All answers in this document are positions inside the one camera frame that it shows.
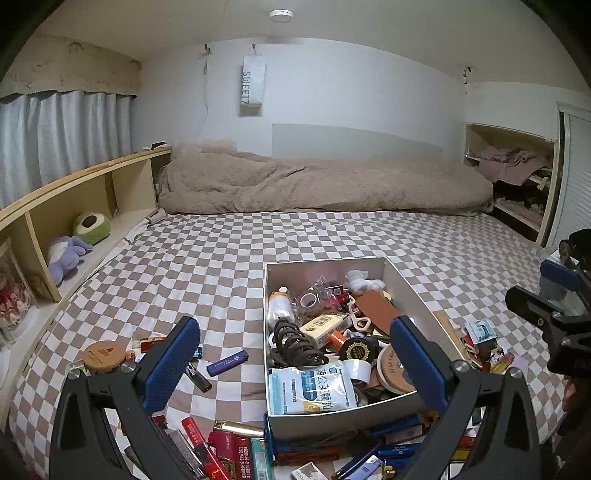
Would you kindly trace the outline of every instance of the plastic bag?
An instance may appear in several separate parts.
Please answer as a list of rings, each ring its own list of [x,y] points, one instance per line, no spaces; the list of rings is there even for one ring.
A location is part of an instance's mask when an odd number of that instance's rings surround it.
[[[265,93],[265,59],[261,55],[244,57],[240,106],[260,107]]]
[[[349,280],[349,288],[353,295],[361,295],[368,290],[382,291],[386,288],[386,284],[381,280],[367,280],[368,272],[364,270],[349,270],[345,278]]]
[[[298,415],[355,408],[355,392],[343,362],[307,369],[272,369],[269,375],[273,415]]]

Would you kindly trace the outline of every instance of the white packet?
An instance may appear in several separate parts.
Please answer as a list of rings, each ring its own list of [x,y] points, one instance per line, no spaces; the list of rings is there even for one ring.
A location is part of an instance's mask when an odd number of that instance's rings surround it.
[[[343,362],[305,371],[272,369],[269,375],[273,415],[298,415],[355,408],[355,392]]]

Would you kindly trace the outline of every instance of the plastic bottle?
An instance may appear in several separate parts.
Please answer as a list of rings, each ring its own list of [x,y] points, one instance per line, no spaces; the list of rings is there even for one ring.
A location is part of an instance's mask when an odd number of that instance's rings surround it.
[[[270,328],[275,326],[275,322],[279,317],[289,318],[292,322],[295,322],[296,319],[286,287],[281,287],[278,291],[274,291],[269,297],[267,324]]]

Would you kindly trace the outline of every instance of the fluffy comforter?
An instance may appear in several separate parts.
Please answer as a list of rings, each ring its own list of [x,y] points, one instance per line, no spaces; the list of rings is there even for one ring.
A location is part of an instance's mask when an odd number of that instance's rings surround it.
[[[278,160],[227,148],[177,147],[160,175],[168,213],[485,210],[492,183],[433,161]]]

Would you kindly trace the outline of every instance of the cable bundle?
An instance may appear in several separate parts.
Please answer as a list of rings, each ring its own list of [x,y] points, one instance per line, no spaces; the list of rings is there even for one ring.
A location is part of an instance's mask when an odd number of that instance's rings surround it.
[[[276,348],[271,358],[282,367],[317,367],[329,362],[290,319],[280,317],[273,328]]]

